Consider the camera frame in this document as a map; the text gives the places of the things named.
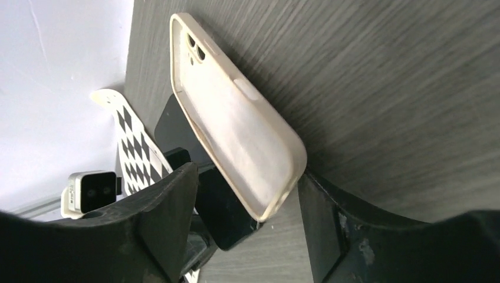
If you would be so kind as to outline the beige phone case with ring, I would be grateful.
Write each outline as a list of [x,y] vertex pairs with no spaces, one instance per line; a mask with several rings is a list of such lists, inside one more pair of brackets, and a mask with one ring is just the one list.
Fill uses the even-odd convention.
[[301,138],[193,16],[173,14],[169,35],[180,108],[246,211],[267,221],[305,171]]

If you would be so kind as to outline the black phone from case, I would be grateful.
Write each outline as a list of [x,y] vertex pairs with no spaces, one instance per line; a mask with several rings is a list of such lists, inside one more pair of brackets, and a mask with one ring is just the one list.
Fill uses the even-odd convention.
[[172,169],[186,162],[197,164],[195,209],[218,248],[228,251],[260,228],[196,138],[174,95],[159,118],[154,139]]

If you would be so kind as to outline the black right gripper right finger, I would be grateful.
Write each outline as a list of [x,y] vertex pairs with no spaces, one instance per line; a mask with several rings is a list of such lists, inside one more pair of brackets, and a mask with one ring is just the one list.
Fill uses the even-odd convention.
[[307,172],[298,196],[314,282],[498,282],[499,212],[400,216]]

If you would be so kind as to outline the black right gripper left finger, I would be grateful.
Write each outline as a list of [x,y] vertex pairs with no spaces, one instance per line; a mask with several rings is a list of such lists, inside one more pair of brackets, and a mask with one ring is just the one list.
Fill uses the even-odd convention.
[[166,178],[80,219],[1,213],[2,282],[178,282],[198,168]]

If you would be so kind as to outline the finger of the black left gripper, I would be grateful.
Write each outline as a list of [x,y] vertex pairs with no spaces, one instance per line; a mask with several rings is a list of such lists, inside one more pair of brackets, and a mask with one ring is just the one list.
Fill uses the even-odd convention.
[[[173,170],[191,161],[189,152],[181,147],[164,152],[164,157]],[[217,249],[202,218],[194,209],[179,282],[199,282],[201,268],[211,259]]]

